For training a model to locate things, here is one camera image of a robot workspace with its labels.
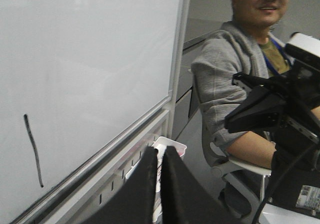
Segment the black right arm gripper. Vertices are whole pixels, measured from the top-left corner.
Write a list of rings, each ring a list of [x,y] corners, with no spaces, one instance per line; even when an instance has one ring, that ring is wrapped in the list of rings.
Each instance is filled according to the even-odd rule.
[[[309,66],[294,66],[269,79],[234,74],[233,85],[244,87],[248,94],[225,117],[225,129],[229,133],[252,131],[265,136],[275,144],[272,157],[286,155],[289,162],[314,145],[302,158],[301,166],[319,170],[319,72]]]

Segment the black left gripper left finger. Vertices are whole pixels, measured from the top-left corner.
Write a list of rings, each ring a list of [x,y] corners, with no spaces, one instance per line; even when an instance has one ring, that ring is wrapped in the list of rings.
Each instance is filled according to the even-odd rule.
[[[119,191],[83,223],[152,223],[158,152],[146,147],[137,167]]]

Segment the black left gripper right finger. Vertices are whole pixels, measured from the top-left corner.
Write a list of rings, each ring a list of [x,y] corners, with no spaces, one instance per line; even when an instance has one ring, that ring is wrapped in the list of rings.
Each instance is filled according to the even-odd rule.
[[[199,184],[173,146],[161,167],[163,223],[240,223]]]

